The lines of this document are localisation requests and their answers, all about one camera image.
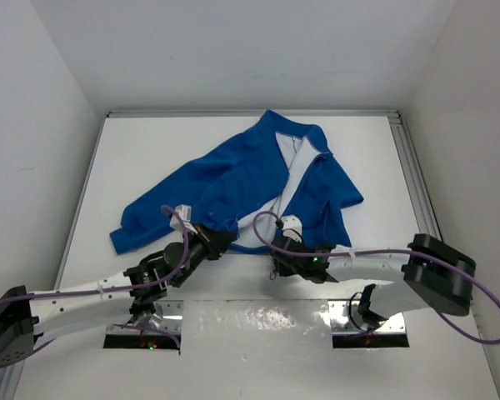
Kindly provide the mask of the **blue zip-up jacket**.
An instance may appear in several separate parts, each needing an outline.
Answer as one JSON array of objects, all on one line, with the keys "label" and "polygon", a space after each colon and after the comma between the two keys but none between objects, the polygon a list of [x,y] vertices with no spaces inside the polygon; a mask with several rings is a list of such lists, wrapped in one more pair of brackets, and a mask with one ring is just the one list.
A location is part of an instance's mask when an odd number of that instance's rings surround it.
[{"label": "blue zip-up jacket", "polygon": [[172,231],[163,205],[188,205],[192,223],[235,232],[231,248],[240,253],[264,252],[256,232],[267,241],[275,237],[270,217],[260,217],[257,229],[252,226],[255,215],[265,210],[297,217],[311,248],[348,247],[342,210],[362,201],[318,125],[268,110],[246,131],[183,164],[128,204],[121,227],[110,238],[118,254],[143,248]]}]

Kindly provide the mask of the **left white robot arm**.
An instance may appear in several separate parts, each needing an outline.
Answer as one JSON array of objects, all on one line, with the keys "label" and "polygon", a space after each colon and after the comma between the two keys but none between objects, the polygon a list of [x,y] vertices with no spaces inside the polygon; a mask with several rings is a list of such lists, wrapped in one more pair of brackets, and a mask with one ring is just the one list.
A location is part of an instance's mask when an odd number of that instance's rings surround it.
[{"label": "left white robot arm", "polygon": [[146,256],[137,266],[69,289],[8,289],[0,297],[0,368],[30,357],[61,336],[99,325],[134,325],[154,303],[179,288],[204,261],[218,260],[235,241],[231,231],[198,224],[181,242]]}]

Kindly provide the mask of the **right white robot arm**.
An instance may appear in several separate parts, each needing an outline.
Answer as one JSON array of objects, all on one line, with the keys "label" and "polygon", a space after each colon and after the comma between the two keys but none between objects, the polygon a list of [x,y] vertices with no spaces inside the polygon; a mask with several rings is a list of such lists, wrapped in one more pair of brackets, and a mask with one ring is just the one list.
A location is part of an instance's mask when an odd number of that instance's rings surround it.
[{"label": "right white robot arm", "polygon": [[465,317],[470,310],[476,263],[427,234],[404,249],[355,251],[278,236],[269,247],[275,273],[298,275],[312,283],[366,280],[350,317],[359,328],[376,330],[397,313],[431,308]]}]

